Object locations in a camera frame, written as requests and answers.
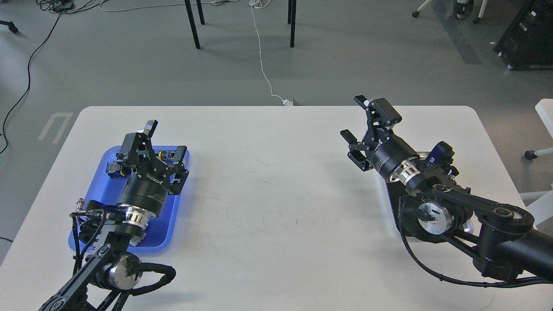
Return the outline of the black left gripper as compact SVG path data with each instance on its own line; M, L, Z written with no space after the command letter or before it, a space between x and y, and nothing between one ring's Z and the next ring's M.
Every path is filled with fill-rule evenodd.
M151 144L157 125L157 120L148 120L143 129L126 134L117 153L117 162L124 165L130 179L116 206L136 207L153 217L159 217L169 195L181 193L188 177L186 163L190 157L186 146L178 146L171 165L160 160Z

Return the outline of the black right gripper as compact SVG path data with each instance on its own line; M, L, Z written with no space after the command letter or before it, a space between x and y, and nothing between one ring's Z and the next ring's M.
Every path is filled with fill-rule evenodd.
M376 171L387 182L391 182L393 171L401 162L420 156L397 136L392 128L402 121L402 116L385 98L368 100L365 96L355 96L354 100L363 108L367 116L367 132L362 142L349 131L340 135L348 143L348 158L361 171Z

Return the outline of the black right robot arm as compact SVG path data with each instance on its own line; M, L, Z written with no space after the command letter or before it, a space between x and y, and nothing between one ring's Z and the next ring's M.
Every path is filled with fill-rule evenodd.
M367 116L362 140L349 131L348 158L361 171L374 169L388 183L395 226L411 258L427 273L455 285L517 288L551 284L552 238L534 229L534 217L521 207L471 193L456 183L454 150L444 141L418 153L393 132L401 115L384 98L354 100ZM494 282L469 282L437 273L423 264L407 242L411 236L433 244L447 242L472 258Z

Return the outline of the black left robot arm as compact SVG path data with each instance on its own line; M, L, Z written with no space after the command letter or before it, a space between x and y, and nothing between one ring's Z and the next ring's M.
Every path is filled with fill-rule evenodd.
M186 146L156 153L151 144L158 122L149 120L128 133L109 163L109 176L127 177L114 205L81 201L71 213L75 242L73 275L41 307L42 311L120 311L129 296L168 285L172 266L144 263L127 251L146 236L150 219L159 217L169 195L179 195L188 177Z

